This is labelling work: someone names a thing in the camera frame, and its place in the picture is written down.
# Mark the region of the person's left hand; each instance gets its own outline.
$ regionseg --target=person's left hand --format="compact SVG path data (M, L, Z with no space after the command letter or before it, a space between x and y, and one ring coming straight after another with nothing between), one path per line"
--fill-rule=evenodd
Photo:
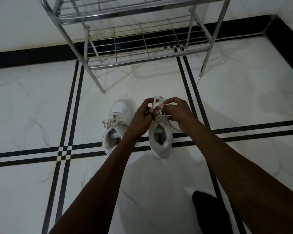
M155 119L156 116L155 110L148 107L148 104L153 101L154 98L147 98L144 100L133 116L124 136L130 136L132 139L138 140L149 129L152 120Z

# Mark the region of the hand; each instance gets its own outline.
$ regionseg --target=hand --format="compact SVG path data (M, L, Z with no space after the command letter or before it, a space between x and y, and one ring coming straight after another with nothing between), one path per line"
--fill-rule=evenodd
M177 105L165 105L169 103L177 103ZM182 100L180 98L174 97L169 98L163 102L163 105L161 104L159 106L166 114L170 115L168 117L168 120L176 121L179 124L179 128L186 132L186 126L185 123L189 121L189 119L195 118L188 106L188 103L185 100Z
M147 98L144 100L133 116L124 136L129 136L131 139L138 140L149 129L152 120L155 119L156 116L155 110L148 107L148 104L153 101L154 98Z

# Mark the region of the forearm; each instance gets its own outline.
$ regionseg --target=forearm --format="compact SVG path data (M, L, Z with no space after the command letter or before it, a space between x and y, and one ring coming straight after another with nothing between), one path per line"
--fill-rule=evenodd
M57 222L52 233L108 233L121 179L137 139L124 135Z
M185 127L251 232L293 233L291 190L195 118L188 119Z

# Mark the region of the person's left arm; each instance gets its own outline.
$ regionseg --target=person's left arm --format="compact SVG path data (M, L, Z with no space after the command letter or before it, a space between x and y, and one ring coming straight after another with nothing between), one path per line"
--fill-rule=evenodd
M108 233L127 161L136 142L152 122L148 104L153 100L144 100L120 143L51 229L50 234Z

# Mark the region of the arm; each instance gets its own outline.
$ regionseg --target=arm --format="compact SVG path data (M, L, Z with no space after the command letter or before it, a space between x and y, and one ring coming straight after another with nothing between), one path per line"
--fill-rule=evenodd
M50 234L108 233L127 161L136 142L152 122L152 113L147 105L153 100L144 100L120 143L55 224Z
M293 192L199 122L186 101L164 104L172 102L160 107L195 142L250 231L293 233Z

